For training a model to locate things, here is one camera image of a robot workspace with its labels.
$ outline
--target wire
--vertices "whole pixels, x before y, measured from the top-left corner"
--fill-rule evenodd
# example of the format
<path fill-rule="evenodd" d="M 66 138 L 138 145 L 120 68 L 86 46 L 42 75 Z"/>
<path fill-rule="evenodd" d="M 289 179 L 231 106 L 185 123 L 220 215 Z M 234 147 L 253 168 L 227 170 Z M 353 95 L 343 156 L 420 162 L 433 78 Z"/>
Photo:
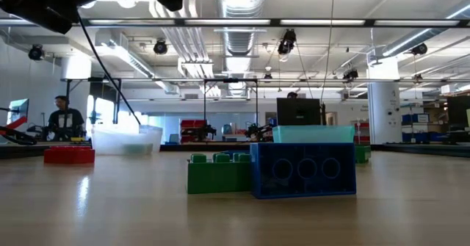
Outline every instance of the wire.
<path fill-rule="evenodd" d="M 108 78 L 108 80 L 109 80 L 109 81 L 112 83 L 112 85 L 115 87 L 116 91 L 119 93 L 120 97 L 123 99 L 123 101 L 124 101 L 124 103 L 126 104 L 127 108 L 129 109 L 129 111 L 131 111 L 132 115 L 135 117 L 135 120 L 137 121 L 137 123 L 138 123 L 139 125 L 141 125 L 139 118 L 137 118 L 137 116 L 135 115 L 134 110 L 132 109 L 131 105 L 129 105 L 129 102 L 127 101 L 127 99 L 126 99 L 126 97 L 124 96 L 123 92 L 119 89 L 118 85 L 116 84 L 115 80 L 111 77 L 111 74 L 109 74 L 109 72 L 108 72 L 108 70 L 106 69 L 106 67 L 104 67 L 103 62 L 101 61 L 101 58 L 99 57 L 98 52 L 96 52 L 96 48 L 95 48 L 95 46 L 93 45 L 93 42 L 91 41 L 90 36 L 88 35 L 87 29 L 85 28 L 85 25 L 83 24 L 83 20 L 82 20 L 82 17 L 80 16 L 80 14 L 78 14 L 78 17 L 79 17 L 80 26 L 81 26 L 82 29 L 83 29 L 83 33 L 85 33 L 85 37 L 87 37 L 88 44 L 90 44 L 90 47 L 91 47 L 93 53 L 95 54 L 96 59 L 97 59 L 98 62 L 100 63 L 100 66 L 103 68 L 104 75 L 106 75 L 106 77 Z"/>
<path fill-rule="evenodd" d="M 302 55 L 299 49 L 299 43 L 297 43 L 297 51 L 299 51 L 300 64 L 302 65 L 303 75 L 306 77 L 305 80 L 307 81 L 308 91 L 310 92 L 311 98 L 314 99 L 314 95 L 312 94 L 311 88 L 310 88 L 310 82 L 308 82 L 307 72 L 305 70 L 306 68 L 303 66 L 303 60 L 302 60 Z"/>
<path fill-rule="evenodd" d="M 323 104 L 323 93 L 325 92 L 326 78 L 328 77 L 328 65 L 330 64 L 331 35 L 333 34 L 333 12 L 334 12 L 334 10 L 335 10 L 335 0 L 331 0 L 330 37 L 328 38 L 328 52 L 327 52 L 327 56 L 326 56 L 326 69 L 325 69 L 325 77 L 323 79 L 323 85 L 322 85 L 322 94 L 320 96 L 320 104 Z"/>

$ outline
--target person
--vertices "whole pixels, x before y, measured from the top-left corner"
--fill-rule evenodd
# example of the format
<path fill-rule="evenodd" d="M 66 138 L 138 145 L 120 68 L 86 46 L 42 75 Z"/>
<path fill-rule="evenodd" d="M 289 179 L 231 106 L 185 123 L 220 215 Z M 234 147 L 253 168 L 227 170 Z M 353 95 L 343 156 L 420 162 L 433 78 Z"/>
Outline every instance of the person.
<path fill-rule="evenodd" d="M 287 94 L 287 98 L 296 99 L 297 98 L 297 93 L 296 92 L 290 92 L 290 93 Z"/>
<path fill-rule="evenodd" d="M 48 128 L 54 132 L 53 141 L 69 140 L 71 137 L 80 137 L 84 131 L 84 120 L 77 109 L 68 107 L 66 96 L 58 95 L 55 104 L 59 110 L 49 117 Z M 67 126 L 65 127 L 65 113 L 67 113 Z"/>

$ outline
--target red lego brick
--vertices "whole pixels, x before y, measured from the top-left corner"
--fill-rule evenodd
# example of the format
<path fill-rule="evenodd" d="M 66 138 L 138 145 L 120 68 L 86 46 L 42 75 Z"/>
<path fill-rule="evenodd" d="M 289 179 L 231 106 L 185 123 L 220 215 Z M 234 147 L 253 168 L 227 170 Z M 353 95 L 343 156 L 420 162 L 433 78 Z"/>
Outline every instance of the red lego brick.
<path fill-rule="evenodd" d="M 44 151 L 44 163 L 87 164 L 95 162 L 95 150 L 88 146 L 56 146 Z"/>

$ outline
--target table surface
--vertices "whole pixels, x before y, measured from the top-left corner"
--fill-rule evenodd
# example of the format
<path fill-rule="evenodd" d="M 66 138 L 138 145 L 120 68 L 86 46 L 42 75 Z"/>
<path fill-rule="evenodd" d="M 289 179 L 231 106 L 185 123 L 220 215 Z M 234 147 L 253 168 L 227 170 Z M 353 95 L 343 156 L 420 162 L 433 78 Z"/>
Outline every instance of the table surface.
<path fill-rule="evenodd" d="M 187 195 L 189 155 L 0 161 L 1 244 L 469 244 L 469 159 L 373 152 L 356 167 L 357 195 L 256 200 Z"/>

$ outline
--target ceiling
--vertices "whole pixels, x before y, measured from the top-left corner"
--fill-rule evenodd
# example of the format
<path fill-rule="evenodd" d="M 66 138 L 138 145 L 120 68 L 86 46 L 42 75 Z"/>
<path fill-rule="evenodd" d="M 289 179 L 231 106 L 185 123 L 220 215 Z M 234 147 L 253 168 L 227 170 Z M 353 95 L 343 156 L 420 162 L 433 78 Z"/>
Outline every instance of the ceiling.
<path fill-rule="evenodd" d="M 264 18 L 445 18 L 448 10 L 457 4 L 470 0 L 265 0 L 262 17 Z M 218 0 L 196 0 L 196 7 L 201 18 L 218 18 Z M 98 1 L 90 9 L 80 9 L 86 18 L 152 18 L 148 10 L 148 2 L 141 1 L 133 8 L 122 8 L 115 1 Z M 153 45 L 159 38 L 165 38 L 165 34 L 159 27 L 132 27 L 111 29 L 113 34 L 124 34 L 129 39 L 129 49 L 153 67 L 155 73 L 164 77 L 181 77 L 177 71 L 178 55 L 169 46 L 169 52 L 165 55 L 156 55 Z M 372 45 L 371 30 L 367 28 L 341 29 L 341 28 L 296 28 L 297 47 L 290 54 L 287 62 L 279 62 L 277 46 L 279 39 L 283 36 L 283 28 L 265 28 L 264 32 L 257 33 L 256 50 L 251 60 L 251 76 L 262 78 L 266 73 L 265 67 L 272 67 L 273 78 L 301 78 L 307 75 L 311 78 L 333 78 L 332 73 L 341 78 L 340 65 L 352 58 L 357 52 Z M 92 35 L 96 29 L 90 29 Z M 381 46 L 400 39 L 413 29 L 386 29 L 379 28 L 372 31 L 373 45 Z M 25 41 L 28 37 L 61 37 L 61 35 L 40 28 L 12 28 L 9 33 L 14 40 L 28 46 Z M 221 73 L 225 68 L 225 54 L 221 33 L 214 29 L 202 28 L 203 41 L 214 62 L 214 73 Z M 428 54 L 439 50 L 449 44 L 470 36 L 468 29 L 450 29 L 426 44 L 429 48 Z M 78 28 L 74 28 L 66 36 L 72 43 L 60 43 L 44 45 L 47 52 L 54 53 L 58 57 L 70 56 L 74 48 L 79 45 L 88 47 L 84 35 Z M 413 57 L 409 54 L 398 56 L 399 74 L 401 77 L 413 75 L 415 72 L 445 65 L 451 60 L 470 54 L 470 40 L 461 41 L 458 45 L 434 53 L 426 59 L 413 63 Z M 134 69 L 122 63 L 113 56 L 103 57 L 106 66 L 113 76 L 134 78 L 140 77 Z M 356 65 L 360 78 L 366 78 L 365 55 L 359 55 L 359 63 Z M 101 70 L 93 68 L 96 74 Z M 470 60 L 468 63 L 459 65 L 457 68 L 447 68 L 436 71 L 425 78 L 445 78 L 448 76 L 470 77 Z M 293 86 L 305 86 L 305 83 L 296 83 Z M 154 83 L 130 84 L 135 88 L 156 88 Z M 413 84 L 401 84 L 402 87 L 410 87 Z"/>

